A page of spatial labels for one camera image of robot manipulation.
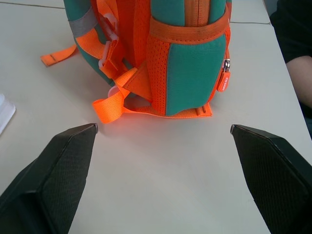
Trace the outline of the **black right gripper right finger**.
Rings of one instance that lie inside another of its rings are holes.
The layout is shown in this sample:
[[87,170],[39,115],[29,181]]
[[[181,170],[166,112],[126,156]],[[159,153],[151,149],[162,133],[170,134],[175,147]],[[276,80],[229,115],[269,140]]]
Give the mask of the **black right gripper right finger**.
[[284,138],[231,126],[245,181],[271,234],[312,234],[312,165]]

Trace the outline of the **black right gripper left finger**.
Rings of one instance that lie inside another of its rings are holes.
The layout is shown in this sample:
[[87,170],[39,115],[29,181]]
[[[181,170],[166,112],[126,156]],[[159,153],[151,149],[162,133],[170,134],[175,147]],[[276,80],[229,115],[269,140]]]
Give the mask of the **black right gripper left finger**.
[[55,135],[0,195],[0,234],[68,234],[90,167],[95,123]]

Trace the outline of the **white plastic object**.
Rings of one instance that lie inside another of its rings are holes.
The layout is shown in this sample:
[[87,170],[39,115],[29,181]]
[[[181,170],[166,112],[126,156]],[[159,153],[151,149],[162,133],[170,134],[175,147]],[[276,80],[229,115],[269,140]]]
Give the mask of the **white plastic object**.
[[0,135],[13,117],[15,111],[15,105],[4,94],[0,94]]

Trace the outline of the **orange and teal backpack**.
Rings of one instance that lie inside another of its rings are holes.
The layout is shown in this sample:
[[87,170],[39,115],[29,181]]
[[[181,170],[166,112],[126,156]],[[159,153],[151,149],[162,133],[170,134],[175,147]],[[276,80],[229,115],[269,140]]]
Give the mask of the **orange and teal backpack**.
[[93,108],[103,123],[124,113],[210,117],[230,80],[232,0],[63,0],[75,44],[41,57],[54,65],[81,52],[111,86]]

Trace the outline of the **person in black clothing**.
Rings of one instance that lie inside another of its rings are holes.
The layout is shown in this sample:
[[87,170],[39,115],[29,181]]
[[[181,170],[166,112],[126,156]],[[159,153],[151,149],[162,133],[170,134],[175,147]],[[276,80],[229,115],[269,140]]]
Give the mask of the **person in black clothing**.
[[270,20],[312,139],[312,0],[278,0]]

